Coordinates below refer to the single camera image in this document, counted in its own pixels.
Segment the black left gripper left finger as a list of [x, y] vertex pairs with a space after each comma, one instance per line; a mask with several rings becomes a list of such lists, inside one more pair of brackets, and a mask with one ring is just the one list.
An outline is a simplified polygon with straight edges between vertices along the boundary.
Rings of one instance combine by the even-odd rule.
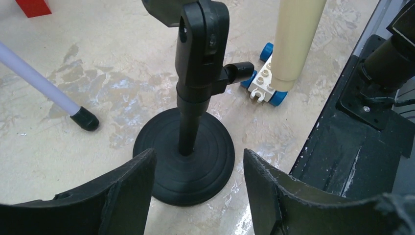
[[52, 200], [1, 205], [3, 235], [141, 235], [154, 185], [156, 153], [147, 149], [122, 166]]

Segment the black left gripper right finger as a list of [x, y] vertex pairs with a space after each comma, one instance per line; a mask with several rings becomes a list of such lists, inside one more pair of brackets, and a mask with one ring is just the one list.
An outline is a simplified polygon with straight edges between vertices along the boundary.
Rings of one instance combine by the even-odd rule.
[[415, 197], [382, 193], [352, 200], [312, 187], [250, 149], [243, 167], [257, 235], [412, 235]]

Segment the black microphone stand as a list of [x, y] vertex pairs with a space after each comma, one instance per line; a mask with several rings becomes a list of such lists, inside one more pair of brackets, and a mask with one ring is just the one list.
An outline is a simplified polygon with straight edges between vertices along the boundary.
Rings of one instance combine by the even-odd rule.
[[235, 149], [226, 127], [208, 113], [214, 95], [247, 81], [251, 62], [224, 64], [230, 14], [214, 0], [145, 0], [147, 12], [167, 27], [177, 27], [175, 55], [177, 106], [151, 118], [133, 152], [153, 148], [157, 167], [153, 196], [188, 207], [217, 195], [229, 181]]

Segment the cream toy microphone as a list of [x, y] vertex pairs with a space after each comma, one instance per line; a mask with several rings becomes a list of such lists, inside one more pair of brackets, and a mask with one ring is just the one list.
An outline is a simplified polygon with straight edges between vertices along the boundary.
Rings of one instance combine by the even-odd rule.
[[271, 59], [271, 87], [290, 91], [300, 77], [326, 0], [281, 0]]

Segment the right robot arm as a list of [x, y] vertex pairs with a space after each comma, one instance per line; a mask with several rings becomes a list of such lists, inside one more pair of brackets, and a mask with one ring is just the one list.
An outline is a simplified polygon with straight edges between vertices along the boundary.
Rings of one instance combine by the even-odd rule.
[[383, 130], [396, 92], [415, 75], [415, 2], [381, 0], [355, 49], [358, 62], [337, 108], [362, 123]]

